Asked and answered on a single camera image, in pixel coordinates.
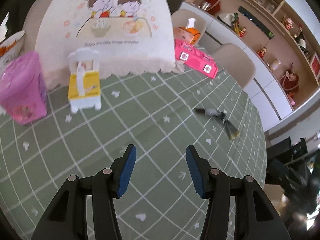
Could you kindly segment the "pink toy box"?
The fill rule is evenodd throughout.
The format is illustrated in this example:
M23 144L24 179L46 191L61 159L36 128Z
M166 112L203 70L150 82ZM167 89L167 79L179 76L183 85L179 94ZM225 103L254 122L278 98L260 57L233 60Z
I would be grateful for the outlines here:
M181 40L175 40L175 58L211 79L216 77L219 70L211 56Z

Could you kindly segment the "orange tissue box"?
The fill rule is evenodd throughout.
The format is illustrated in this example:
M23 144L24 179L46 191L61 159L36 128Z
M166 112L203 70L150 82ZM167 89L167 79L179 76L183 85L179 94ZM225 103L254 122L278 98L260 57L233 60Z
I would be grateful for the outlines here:
M201 33L195 28L195 18L189 18L185 27L174 27L174 38L186 44L194 45L201 37Z

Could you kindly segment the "green checkered tablecloth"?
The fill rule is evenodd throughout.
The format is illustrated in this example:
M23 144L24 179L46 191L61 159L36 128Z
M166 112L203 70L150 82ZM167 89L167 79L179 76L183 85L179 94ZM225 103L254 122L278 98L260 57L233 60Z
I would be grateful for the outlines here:
M199 239L207 201L195 192L185 160L194 145L228 176L264 185L266 144L258 110L223 69L215 79L181 74L111 76L100 110L72 114L67 87L50 91L47 116L21 126L1 115L1 209L21 239L31 239L44 210L70 175L95 175L137 149L123 197L114 201L123 239ZM239 135L194 108L226 114Z

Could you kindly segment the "beige chair far left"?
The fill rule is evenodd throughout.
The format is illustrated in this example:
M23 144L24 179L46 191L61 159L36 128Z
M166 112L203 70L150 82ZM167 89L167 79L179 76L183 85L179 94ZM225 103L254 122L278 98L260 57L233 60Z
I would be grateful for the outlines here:
M196 45L206 30L205 20L196 13L180 9L171 16L174 38Z

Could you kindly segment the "pink plastic jar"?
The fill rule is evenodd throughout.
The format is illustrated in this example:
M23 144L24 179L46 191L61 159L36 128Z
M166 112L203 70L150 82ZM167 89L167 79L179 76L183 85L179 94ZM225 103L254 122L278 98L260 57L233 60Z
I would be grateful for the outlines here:
M20 125L47 115L47 88L40 57L30 51L9 63L1 75L1 107Z

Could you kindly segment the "beige chair far right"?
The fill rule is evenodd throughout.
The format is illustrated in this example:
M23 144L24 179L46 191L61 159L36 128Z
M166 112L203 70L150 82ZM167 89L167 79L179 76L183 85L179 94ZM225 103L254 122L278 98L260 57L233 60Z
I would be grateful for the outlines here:
M227 43L212 53L213 59L244 89L253 80L256 68L252 60L238 46Z

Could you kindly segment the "white sideboard cabinet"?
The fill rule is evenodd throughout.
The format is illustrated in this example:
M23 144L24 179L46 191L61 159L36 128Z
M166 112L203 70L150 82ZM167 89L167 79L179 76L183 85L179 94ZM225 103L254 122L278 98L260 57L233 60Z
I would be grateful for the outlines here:
M199 44L206 51L213 53L221 46L230 43L241 49L251 59L255 66L255 75L244 91L259 111L264 131L276 126L293 112L291 102L277 79L262 59L241 38L219 20L193 4L184 2L180 8L190 10L205 20L206 30Z

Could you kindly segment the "beige chair behind cover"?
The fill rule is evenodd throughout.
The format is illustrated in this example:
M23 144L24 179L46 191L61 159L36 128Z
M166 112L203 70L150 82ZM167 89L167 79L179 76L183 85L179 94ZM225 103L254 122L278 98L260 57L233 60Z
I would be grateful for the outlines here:
M33 51L35 49L35 43L41 22L52 1L53 0L36 0L29 10L23 25L25 34L22 53Z

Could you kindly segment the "bowl with orange food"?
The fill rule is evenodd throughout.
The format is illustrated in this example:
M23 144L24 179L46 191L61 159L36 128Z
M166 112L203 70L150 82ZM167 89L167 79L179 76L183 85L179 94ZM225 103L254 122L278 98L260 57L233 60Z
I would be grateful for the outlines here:
M21 30L1 43L1 68L18 57L24 43L25 31Z

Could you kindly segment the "white cartoon food cover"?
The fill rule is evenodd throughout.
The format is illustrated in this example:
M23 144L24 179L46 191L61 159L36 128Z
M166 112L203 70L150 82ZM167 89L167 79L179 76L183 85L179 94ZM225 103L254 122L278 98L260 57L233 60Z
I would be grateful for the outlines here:
M69 74L68 56L87 47L100 75L173 72L174 36L167 0L52 0L35 49L48 79Z

